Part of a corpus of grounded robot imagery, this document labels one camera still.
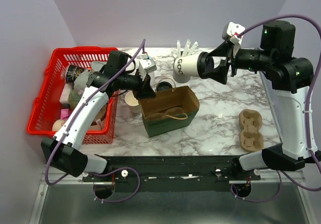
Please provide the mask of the green paper bag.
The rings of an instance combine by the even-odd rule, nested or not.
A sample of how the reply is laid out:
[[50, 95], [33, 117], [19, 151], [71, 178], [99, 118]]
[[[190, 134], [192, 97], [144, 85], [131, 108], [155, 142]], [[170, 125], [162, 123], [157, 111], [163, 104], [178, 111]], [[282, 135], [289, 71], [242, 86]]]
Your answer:
[[[155, 98], [140, 99], [138, 103], [142, 113], [143, 125], [150, 138], [187, 127], [194, 120], [200, 108], [196, 94], [187, 85], [156, 92]], [[148, 121], [145, 118], [146, 115], [165, 112], [172, 107], [183, 108], [188, 118], [186, 120], [166, 118], [155, 121]]]

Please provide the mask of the black plastic cup lid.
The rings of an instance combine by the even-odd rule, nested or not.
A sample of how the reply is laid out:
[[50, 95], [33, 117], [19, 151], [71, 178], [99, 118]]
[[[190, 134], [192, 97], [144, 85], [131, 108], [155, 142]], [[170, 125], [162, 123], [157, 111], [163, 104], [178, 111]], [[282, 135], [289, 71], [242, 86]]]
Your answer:
[[198, 56], [197, 71], [201, 79], [208, 79], [212, 77], [212, 70], [214, 69], [214, 60], [212, 56], [208, 56], [208, 52], [201, 52]]

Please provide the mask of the brown cardboard cup carrier top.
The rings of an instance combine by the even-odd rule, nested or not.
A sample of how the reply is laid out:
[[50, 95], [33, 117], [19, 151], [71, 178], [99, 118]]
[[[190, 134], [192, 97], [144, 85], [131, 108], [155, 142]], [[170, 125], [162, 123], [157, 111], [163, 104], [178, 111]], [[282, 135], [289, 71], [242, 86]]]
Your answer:
[[163, 120], [166, 118], [174, 120], [186, 120], [188, 115], [185, 113], [184, 109], [181, 107], [172, 107], [167, 109], [165, 112], [157, 112], [145, 116], [148, 121]]

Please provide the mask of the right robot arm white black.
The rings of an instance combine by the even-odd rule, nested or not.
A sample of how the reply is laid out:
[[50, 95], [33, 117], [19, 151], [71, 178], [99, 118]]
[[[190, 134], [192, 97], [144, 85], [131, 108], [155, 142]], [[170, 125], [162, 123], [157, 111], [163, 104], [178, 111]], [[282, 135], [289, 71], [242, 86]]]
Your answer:
[[312, 63], [292, 56], [295, 26], [275, 20], [262, 25], [259, 49], [242, 49], [244, 28], [228, 23], [222, 33], [223, 43], [206, 58], [222, 57], [219, 66], [208, 65], [204, 78], [226, 84], [228, 75], [238, 69], [262, 72], [271, 82], [281, 107], [282, 142], [255, 153], [240, 156], [231, 166], [231, 175], [238, 180], [249, 170], [269, 168], [296, 171], [308, 163], [320, 161], [320, 151], [311, 129], [310, 90], [314, 76]]

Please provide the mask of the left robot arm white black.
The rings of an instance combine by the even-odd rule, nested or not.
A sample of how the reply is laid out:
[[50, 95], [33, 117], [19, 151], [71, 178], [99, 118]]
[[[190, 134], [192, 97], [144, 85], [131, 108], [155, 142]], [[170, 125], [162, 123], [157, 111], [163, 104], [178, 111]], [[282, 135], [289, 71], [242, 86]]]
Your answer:
[[54, 167], [74, 177], [83, 172], [94, 173], [98, 180], [108, 180], [111, 169], [107, 160], [80, 151], [84, 137], [98, 112], [112, 100], [114, 92], [130, 90], [137, 99], [155, 97], [149, 75], [155, 69], [154, 61], [145, 51], [132, 57], [121, 51], [111, 51], [106, 64], [89, 75], [81, 99], [68, 120], [53, 137], [42, 140], [46, 168]]

